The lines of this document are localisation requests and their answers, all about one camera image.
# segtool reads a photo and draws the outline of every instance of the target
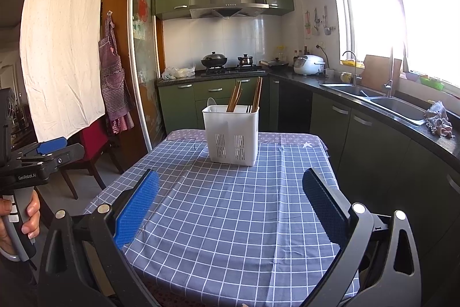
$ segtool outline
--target drawer handle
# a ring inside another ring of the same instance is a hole
[[[365,121],[363,119],[360,119],[359,117],[357,116],[353,116],[353,118],[358,122],[358,123],[361,123],[363,125],[366,125],[366,126],[372,126],[372,123],[370,121]]]
[[[449,185],[453,187],[457,193],[460,194],[460,186],[457,185],[457,183],[454,180],[452,180],[452,177],[450,177],[449,175],[447,175],[446,177],[447,177],[447,181],[449,182]]]
[[[348,115],[348,111],[344,110],[344,109],[339,109],[335,106],[332,106],[332,109],[335,111],[335,112],[338,112],[339,114],[344,114],[344,115]]]

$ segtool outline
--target window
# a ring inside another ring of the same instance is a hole
[[[396,58],[406,55],[410,70],[460,87],[459,0],[343,2],[344,47],[355,51],[358,60],[389,56],[393,47]]]

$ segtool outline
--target wooden cutting board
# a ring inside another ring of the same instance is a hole
[[[398,87],[402,63],[402,60],[395,59],[393,66],[392,95]],[[364,58],[364,71],[361,73],[361,85],[383,92],[384,90],[382,86],[388,82],[390,78],[389,76],[390,58],[385,56],[366,55]]]

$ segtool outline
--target white rice cooker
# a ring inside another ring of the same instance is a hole
[[[303,74],[318,74],[324,70],[324,60],[316,55],[299,56],[294,63],[294,72]]]

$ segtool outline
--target sink basin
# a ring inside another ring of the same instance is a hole
[[[402,117],[403,119],[415,125],[423,125],[425,123],[424,114],[425,110],[404,102],[398,98],[369,98],[369,102],[383,107],[387,111]]]
[[[324,86],[328,89],[337,90],[342,93],[351,94],[354,96],[365,97],[365,98],[385,95],[378,91],[366,88],[364,86],[359,86],[359,85],[353,86],[351,84],[323,84],[321,86]]]

